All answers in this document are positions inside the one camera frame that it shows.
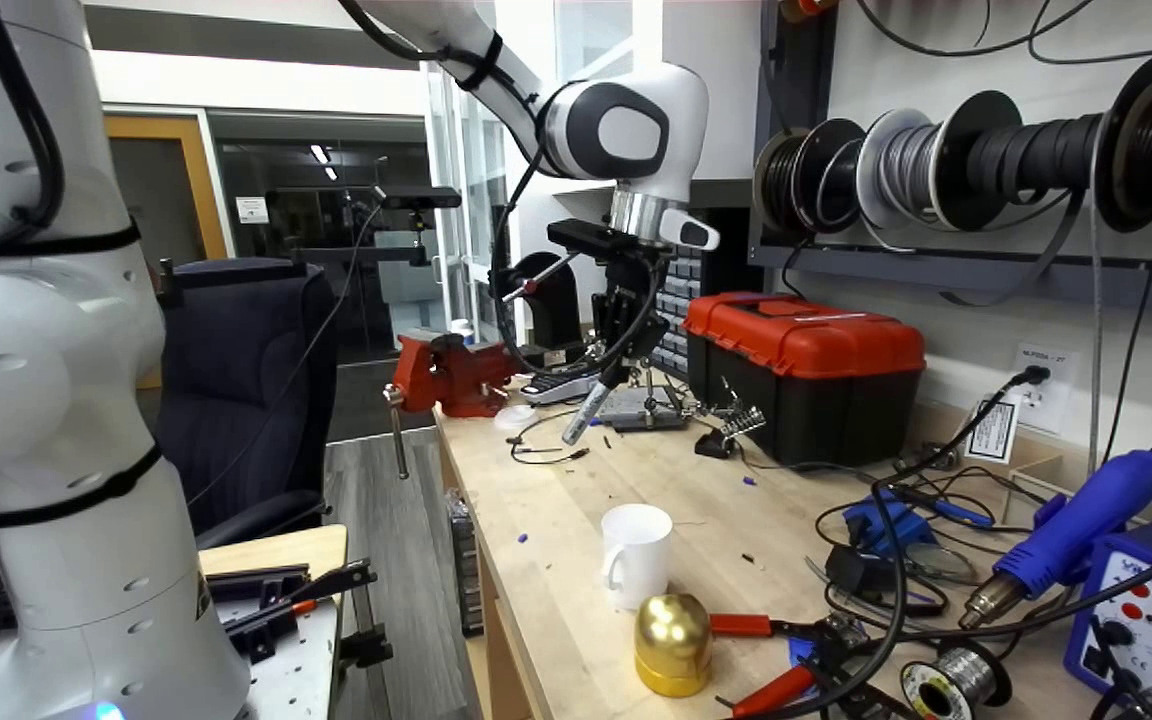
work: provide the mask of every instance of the black chair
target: black chair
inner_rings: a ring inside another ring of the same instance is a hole
[[[163,265],[154,439],[181,469],[198,546],[306,527],[324,513],[336,332],[320,270],[295,261]]]

